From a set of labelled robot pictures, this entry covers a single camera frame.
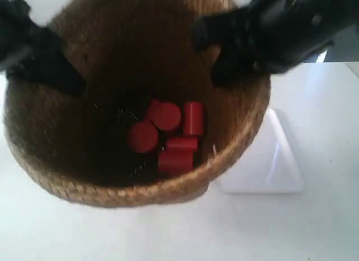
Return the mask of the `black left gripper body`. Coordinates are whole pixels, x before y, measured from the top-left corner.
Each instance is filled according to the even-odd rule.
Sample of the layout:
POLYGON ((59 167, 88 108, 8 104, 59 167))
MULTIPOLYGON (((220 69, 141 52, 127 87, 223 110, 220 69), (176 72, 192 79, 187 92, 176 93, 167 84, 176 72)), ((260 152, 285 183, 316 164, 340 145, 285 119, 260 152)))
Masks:
POLYGON ((62 52, 62 39, 30 18, 24 0, 1 0, 1 71, 8 76, 82 93, 86 81, 62 52))

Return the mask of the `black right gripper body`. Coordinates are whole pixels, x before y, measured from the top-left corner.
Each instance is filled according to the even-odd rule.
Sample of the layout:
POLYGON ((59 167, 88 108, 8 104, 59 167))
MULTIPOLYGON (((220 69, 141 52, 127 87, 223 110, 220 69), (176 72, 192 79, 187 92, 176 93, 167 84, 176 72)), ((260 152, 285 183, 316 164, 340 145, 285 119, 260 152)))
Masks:
MULTIPOLYGON (((239 8, 234 11, 249 11, 239 8)), ((282 74, 309 57, 321 53, 332 42, 337 29, 331 17, 321 14, 263 11, 250 13, 250 51, 224 51, 220 56, 251 56, 256 67, 282 74)))

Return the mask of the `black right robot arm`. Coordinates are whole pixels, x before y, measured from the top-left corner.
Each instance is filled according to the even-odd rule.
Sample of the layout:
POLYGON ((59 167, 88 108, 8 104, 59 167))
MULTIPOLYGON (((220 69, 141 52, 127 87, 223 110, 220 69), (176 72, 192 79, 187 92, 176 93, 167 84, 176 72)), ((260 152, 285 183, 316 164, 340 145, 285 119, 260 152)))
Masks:
POLYGON ((201 17, 191 40, 196 51, 220 48, 210 77, 215 86, 228 87, 240 77, 287 72, 357 22, 358 0, 251 0, 201 17))

